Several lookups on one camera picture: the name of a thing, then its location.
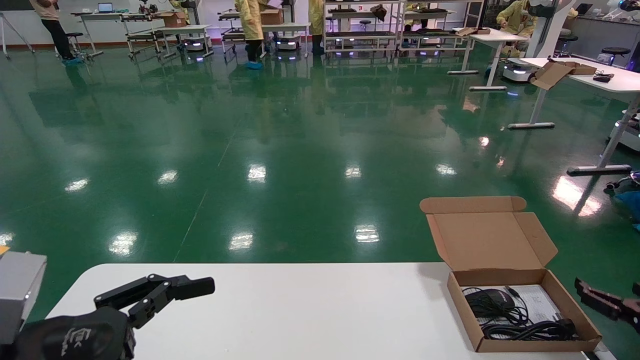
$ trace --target table leg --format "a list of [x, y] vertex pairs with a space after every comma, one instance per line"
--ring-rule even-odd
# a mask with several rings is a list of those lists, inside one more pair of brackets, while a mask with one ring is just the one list
[[91, 43], [91, 49], [93, 50], [93, 54], [89, 54], [90, 57], [94, 58], [98, 55], [102, 55], [104, 54], [104, 52], [102, 51], [96, 51], [95, 50], [95, 44], [93, 43], [93, 39], [91, 38], [91, 34], [89, 34], [89, 28], [86, 27], [86, 22], [84, 21], [84, 19], [80, 16], [80, 21], [82, 21], [82, 25], [84, 26], [84, 32], [86, 33], [86, 37], [89, 38], [89, 42]]
[[4, 39], [4, 14], [0, 13], [0, 31], [2, 31], [2, 52], [9, 58], [9, 53], [6, 52], [6, 40]]
[[[213, 49], [211, 49], [211, 51], [209, 50], [209, 42], [207, 41], [207, 30], [204, 29], [204, 55], [202, 55], [203, 58], [206, 58], [207, 56], [213, 55]], [[180, 35], [178, 35], [178, 44], [181, 42], [182, 40], [180, 39]]]
[[308, 56], [309, 56], [309, 27], [305, 26], [305, 58], [307, 58]]
[[467, 65], [469, 61], [469, 53], [471, 52], [471, 38], [467, 37], [467, 46], [465, 48], [465, 57], [462, 59], [462, 70], [460, 71], [447, 71], [449, 75], [460, 75], [460, 74], [477, 74], [478, 70], [467, 70]]
[[164, 56], [164, 58], [165, 59], [170, 58], [171, 56], [175, 55], [175, 52], [174, 53], [171, 52], [171, 47], [169, 46], [169, 40], [166, 39], [165, 33], [162, 33], [162, 38], [164, 39], [164, 47], [166, 48], [166, 55]]
[[498, 69], [498, 60], [500, 60], [500, 53], [502, 52], [503, 46], [504, 42], [500, 42], [498, 48], [495, 50], [493, 63], [491, 64], [491, 72], [489, 73], [489, 79], [486, 81], [486, 86], [471, 86], [469, 90], [507, 90], [506, 86], [492, 86], [493, 77], [495, 76], [496, 69]]
[[538, 122], [540, 109], [542, 109], [542, 103], [545, 101], [546, 96], [547, 91], [545, 89], [538, 89], [538, 98], [536, 99], [536, 104], [533, 106], [533, 112], [531, 113], [529, 123], [509, 124], [507, 125], [507, 129], [543, 129], [555, 127], [556, 125], [553, 122]]
[[640, 94], [636, 95], [636, 98], [629, 104], [627, 112], [622, 116], [622, 120], [616, 123], [615, 133], [609, 140], [607, 147], [604, 149], [597, 165], [590, 167], [570, 167], [566, 173], [571, 176], [577, 175], [593, 175], [593, 174], [617, 174], [620, 172], [630, 172], [630, 165], [607, 165], [611, 159], [611, 155], [616, 150], [616, 146], [620, 143], [620, 139], [625, 134], [625, 129], [629, 124], [631, 116], [636, 113], [636, 109], [640, 105]]

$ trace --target monitor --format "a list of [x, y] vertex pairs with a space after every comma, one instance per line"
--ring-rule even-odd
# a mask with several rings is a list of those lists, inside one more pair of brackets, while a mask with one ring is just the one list
[[99, 3], [98, 4], [98, 12], [99, 13], [112, 13], [113, 12], [113, 3]]

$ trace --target cardboard box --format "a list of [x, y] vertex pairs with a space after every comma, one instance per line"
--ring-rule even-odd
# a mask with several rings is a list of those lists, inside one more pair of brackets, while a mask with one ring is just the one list
[[267, 9], [260, 12], [262, 25], [280, 25], [284, 24], [284, 16], [282, 9]]
[[531, 83], [539, 88], [549, 90], [567, 75], [593, 75], [596, 68], [574, 61], [549, 61], [536, 71]]
[[[420, 202], [438, 254], [449, 265], [447, 288], [476, 352], [593, 351], [602, 335], [545, 265], [557, 249], [534, 213], [523, 212], [521, 197], [432, 197]], [[542, 286], [580, 340], [485, 339], [462, 288]]]
[[166, 28], [183, 28], [187, 26], [187, 17], [184, 12], [170, 12], [158, 14], [164, 20]]
[[467, 35], [471, 35], [471, 34], [478, 34], [478, 35], [487, 35], [490, 34], [491, 30], [489, 28], [462, 28], [458, 31], [456, 31], [456, 35], [461, 36], [461, 37], [465, 37]]

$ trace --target computer mouse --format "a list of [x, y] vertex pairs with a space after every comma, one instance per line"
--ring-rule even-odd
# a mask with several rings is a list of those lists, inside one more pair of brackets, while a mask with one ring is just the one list
[[502, 308], [509, 308], [516, 306], [513, 297], [508, 293], [498, 289], [487, 289], [482, 291], [476, 291], [465, 295], [465, 299], [471, 307], [471, 311], [478, 318], [487, 316], [487, 307], [483, 305], [496, 305]]

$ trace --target box lid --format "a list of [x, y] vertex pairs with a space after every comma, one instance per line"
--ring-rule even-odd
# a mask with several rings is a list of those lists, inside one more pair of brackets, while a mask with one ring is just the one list
[[420, 201], [438, 254], [454, 271], [543, 268], [557, 254], [521, 197], [430, 197]]

